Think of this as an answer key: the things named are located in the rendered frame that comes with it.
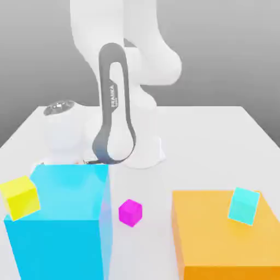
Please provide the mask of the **small magenta cube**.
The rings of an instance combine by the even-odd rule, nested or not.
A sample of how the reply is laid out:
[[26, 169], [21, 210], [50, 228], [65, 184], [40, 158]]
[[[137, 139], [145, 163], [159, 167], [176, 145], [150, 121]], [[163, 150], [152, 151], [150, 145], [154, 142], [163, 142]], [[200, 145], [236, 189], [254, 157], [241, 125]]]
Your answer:
[[142, 204], [128, 199], [119, 207], [119, 220], [130, 227], [134, 227], [142, 219], [142, 213]]

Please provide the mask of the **small cyan cube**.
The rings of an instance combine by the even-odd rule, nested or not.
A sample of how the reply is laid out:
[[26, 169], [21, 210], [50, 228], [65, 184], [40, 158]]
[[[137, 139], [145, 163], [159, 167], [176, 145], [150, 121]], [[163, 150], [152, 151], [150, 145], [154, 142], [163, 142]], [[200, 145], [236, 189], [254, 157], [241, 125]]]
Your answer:
[[254, 223], [260, 193], [244, 188], [236, 188], [232, 195], [228, 218], [249, 226]]

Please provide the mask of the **small yellow cube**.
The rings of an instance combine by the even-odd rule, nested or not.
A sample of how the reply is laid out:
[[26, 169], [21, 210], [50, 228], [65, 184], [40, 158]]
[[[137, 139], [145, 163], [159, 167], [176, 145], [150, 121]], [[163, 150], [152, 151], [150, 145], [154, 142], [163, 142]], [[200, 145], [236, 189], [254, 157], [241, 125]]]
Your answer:
[[12, 221], [40, 210], [37, 188], [28, 176], [0, 184], [0, 194]]

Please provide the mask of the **large orange box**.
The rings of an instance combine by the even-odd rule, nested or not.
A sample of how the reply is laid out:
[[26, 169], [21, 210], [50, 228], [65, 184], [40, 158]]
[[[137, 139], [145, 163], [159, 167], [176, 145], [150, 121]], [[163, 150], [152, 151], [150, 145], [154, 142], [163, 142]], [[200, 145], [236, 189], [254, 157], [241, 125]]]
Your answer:
[[254, 224], [228, 218], [232, 191], [173, 191], [179, 280], [280, 280], [280, 221], [259, 199]]

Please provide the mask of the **large blue box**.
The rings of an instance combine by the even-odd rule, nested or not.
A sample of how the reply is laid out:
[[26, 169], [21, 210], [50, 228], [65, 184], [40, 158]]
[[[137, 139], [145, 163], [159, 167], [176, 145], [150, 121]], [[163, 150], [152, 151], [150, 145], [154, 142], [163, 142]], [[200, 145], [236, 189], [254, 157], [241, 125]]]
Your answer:
[[4, 218], [21, 280], [108, 280], [113, 243], [109, 167], [39, 165], [40, 210]]

